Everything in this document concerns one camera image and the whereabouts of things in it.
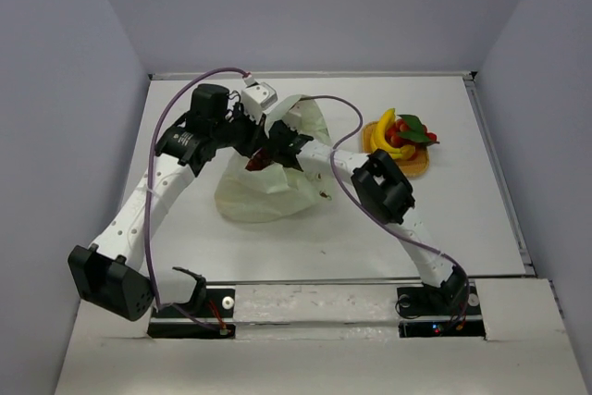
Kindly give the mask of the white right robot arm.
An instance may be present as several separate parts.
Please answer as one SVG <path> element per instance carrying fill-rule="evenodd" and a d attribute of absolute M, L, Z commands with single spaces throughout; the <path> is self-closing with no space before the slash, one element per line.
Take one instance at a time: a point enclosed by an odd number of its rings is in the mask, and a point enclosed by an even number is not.
<path fill-rule="evenodd" d="M 395 237 L 421 279 L 427 306 L 446 314 L 468 305 L 470 284 L 463 267 L 432 245 L 415 208 L 413 186 L 383 150 L 352 153 L 322 143 L 274 123 L 262 148 L 284 167 L 304 173 L 331 174 L 352 203 L 388 234 Z"/>

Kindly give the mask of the orange woven mat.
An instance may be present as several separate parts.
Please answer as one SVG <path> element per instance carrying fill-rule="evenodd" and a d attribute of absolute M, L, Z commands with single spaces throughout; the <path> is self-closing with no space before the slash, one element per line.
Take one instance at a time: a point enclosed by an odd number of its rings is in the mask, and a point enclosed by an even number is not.
<path fill-rule="evenodd" d="M 365 124 L 361 131 L 362 150 L 368 154 L 373 152 L 371 136 L 373 135 L 376 124 L 376 121 Z M 396 164 L 407 179 L 417 179 L 424 175 L 429 168 L 429 153 L 427 149 L 417 149 L 411 160 L 397 159 Z"/>

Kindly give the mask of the pale green plastic bag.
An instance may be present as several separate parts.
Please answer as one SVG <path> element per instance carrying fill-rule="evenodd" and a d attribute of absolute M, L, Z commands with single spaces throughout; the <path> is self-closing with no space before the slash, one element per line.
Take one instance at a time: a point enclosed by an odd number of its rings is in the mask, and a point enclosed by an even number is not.
<path fill-rule="evenodd" d="M 216 186 L 216 210 L 229 220 L 265 223 L 332 200 L 330 174 L 313 175 L 277 163 L 255 170 L 247 165 L 246 157 L 233 154 Z"/>

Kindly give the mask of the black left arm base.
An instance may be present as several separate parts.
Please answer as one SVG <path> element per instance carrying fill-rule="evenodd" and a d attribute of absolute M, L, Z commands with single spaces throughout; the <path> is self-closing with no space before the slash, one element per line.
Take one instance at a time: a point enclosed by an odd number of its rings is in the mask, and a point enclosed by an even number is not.
<path fill-rule="evenodd" d="M 152 339 L 234 339 L 236 288 L 209 286 L 202 305 L 187 315 L 174 307 L 153 311 L 147 335 Z"/>

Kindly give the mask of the red fake strawberries with leaves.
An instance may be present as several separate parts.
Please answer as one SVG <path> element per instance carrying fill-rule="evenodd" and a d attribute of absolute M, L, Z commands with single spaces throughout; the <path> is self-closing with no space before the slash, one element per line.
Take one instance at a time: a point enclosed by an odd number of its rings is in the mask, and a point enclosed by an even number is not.
<path fill-rule="evenodd" d="M 438 136 L 429 131 L 427 126 L 415 115 L 395 117 L 387 125 L 385 139 L 394 148 L 401 148 L 407 144 L 419 148 L 440 144 Z"/>

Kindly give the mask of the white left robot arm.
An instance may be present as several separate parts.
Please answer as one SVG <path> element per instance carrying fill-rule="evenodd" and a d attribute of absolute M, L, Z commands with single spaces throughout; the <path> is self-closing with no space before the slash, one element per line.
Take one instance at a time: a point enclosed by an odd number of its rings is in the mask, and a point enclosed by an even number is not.
<path fill-rule="evenodd" d="M 228 88 L 201 83 L 191 93 L 188 111 L 169 127 L 158 119 L 147 169 L 135 190 L 89 246 L 76 246 L 68 256 L 85 302 L 128 321 L 166 305 L 154 271 L 154 233 L 217 151 L 253 155 L 264 147 L 269 109 L 277 101 L 273 88 L 255 80 L 247 81 L 236 103 Z"/>

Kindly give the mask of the yellow fake banana bunch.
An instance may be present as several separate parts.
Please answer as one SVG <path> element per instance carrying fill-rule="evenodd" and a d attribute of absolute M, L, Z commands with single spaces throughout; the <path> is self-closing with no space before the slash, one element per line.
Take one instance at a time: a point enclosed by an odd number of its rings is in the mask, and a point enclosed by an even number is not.
<path fill-rule="evenodd" d="M 395 109 L 391 108 L 378 120 L 370 136 L 370 152 L 381 150 L 393 160 L 407 161 L 415 154 L 415 147 L 407 144 L 401 148 L 395 148 L 387 140 L 387 130 L 395 123 L 395 117 Z"/>

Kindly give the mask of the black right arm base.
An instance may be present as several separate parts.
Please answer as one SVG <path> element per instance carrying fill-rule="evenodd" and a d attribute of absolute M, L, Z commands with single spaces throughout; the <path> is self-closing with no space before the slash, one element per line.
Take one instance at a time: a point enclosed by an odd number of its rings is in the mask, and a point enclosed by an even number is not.
<path fill-rule="evenodd" d="M 423 287 L 397 288 L 395 311 L 399 316 L 399 336 L 416 338 L 486 337 L 480 300 L 474 284 L 469 298 L 461 297 L 457 310 L 436 308 L 424 299 Z"/>

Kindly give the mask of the dark red fake grapes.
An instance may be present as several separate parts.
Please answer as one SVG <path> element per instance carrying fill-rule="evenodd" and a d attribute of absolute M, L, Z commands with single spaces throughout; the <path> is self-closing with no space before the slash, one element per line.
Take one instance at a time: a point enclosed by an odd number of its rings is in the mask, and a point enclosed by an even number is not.
<path fill-rule="evenodd" d="M 250 157 L 245 169 L 248 171 L 261 171 L 274 163 L 274 155 L 266 148 L 261 148 Z"/>

